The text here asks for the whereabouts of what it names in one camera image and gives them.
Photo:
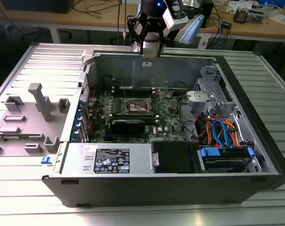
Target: workbench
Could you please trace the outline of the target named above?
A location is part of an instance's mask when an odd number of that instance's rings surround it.
[[[102,2],[103,1],[101,0],[86,0],[86,5]],[[91,10],[97,10],[115,4],[115,1],[111,1],[101,6],[92,7]],[[57,14],[49,12],[10,11],[5,10],[2,5],[1,7],[6,16],[17,26],[49,28],[54,43],[61,42],[58,29],[117,31],[117,7],[101,11],[100,18],[77,12],[74,9],[71,9],[67,14]],[[137,7],[136,4],[127,4],[127,15],[136,15]],[[84,4],[82,3],[78,4],[76,8],[79,10],[85,9]],[[234,14],[225,12],[226,5],[217,7],[217,9],[225,22],[232,23],[230,34],[228,36],[230,39],[285,42],[285,25],[279,24],[268,18],[264,18],[262,24],[238,24],[233,22]],[[0,24],[11,24],[1,12]],[[124,5],[121,5],[119,24],[121,28],[124,27]],[[198,48],[205,48],[208,39],[214,37],[216,32],[217,27],[214,25],[213,20],[210,20],[207,28],[201,28],[199,31],[198,36],[201,36],[201,39]]]
[[[8,95],[34,102],[31,82],[40,82],[51,102],[72,100],[84,66],[81,56],[96,45],[41,43],[30,46],[0,87],[0,118]],[[130,47],[110,46],[112,50]],[[173,48],[163,49],[175,53]],[[185,54],[223,56],[285,157],[285,82],[261,56],[246,51],[181,49]],[[52,165],[39,156],[0,156],[0,225],[285,225],[285,185],[241,204],[68,208],[42,183]]]

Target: blue cable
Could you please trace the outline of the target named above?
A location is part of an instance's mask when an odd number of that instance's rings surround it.
[[[216,124],[217,123],[220,123],[222,125],[222,128],[224,130],[224,138],[225,138],[226,145],[228,147],[232,147],[231,141],[230,141],[230,139],[228,137],[227,126],[221,120],[215,120],[213,122],[213,124],[212,124],[212,135],[213,135],[213,138],[219,143],[219,145],[221,145],[221,147],[224,147],[223,143],[218,139],[217,134],[216,134]]]
[[[214,20],[215,22],[217,22],[219,24],[220,36],[219,36],[219,40],[217,42],[217,44],[219,45],[220,41],[221,41],[221,37],[222,37],[222,26],[221,26],[221,23],[216,18],[210,17],[210,19]]]

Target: wooden desk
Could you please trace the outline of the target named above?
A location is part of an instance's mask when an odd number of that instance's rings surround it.
[[[102,3],[101,0],[86,0],[87,5]],[[101,6],[94,6],[91,10],[101,9],[115,5],[116,1],[107,2]],[[47,12],[29,12],[29,11],[12,11],[5,10],[0,5],[4,13],[18,26],[46,27],[51,31],[54,42],[60,42],[58,29],[80,29],[80,30],[101,30],[116,31],[117,27],[117,6],[101,11],[100,18],[88,15],[86,13],[77,12],[73,9],[67,14],[56,14]],[[84,4],[81,2],[76,6],[77,9],[84,11]],[[238,24],[233,22],[232,13],[225,13],[226,6],[217,7],[220,16],[224,17],[224,21],[232,23],[229,34],[230,39],[245,40],[265,40],[265,41],[281,41],[285,42],[285,25],[281,25],[268,18],[264,19],[263,24],[245,23]],[[137,13],[137,5],[127,5],[127,15],[135,15]],[[10,24],[9,21],[0,12],[0,24]],[[121,5],[120,27],[124,26],[124,5]],[[199,36],[201,36],[199,48],[204,48],[208,39],[214,36],[217,28],[213,21],[210,20],[207,28],[201,28]]]
[[[273,20],[264,18],[262,24],[257,23],[234,23],[233,13],[226,12],[227,6],[217,7],[218,13],[223,17],[224,22],[229,22],[232,24],[230,34],[228,38],[230,39],[243,39],[243,40],[260,40],[260,41],[279,41],[285,42],[285,25],[279,24]],[[199,48],[205,48],[210,37],[215,36],[218,31],[217,27],[214,25],[214,21],[210,20],[207,28],[201,28],[199,33],[201,35],[201,40],[199,43]]]

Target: motherboard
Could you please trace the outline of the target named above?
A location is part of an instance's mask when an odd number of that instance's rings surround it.
[[[178,96],[171,90],[114,90],[89,98],[92,143],[184,141]]]

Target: power supply label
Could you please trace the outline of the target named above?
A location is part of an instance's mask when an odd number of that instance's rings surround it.
[[[129,149],[97,149],[95,173],[130,173]]]

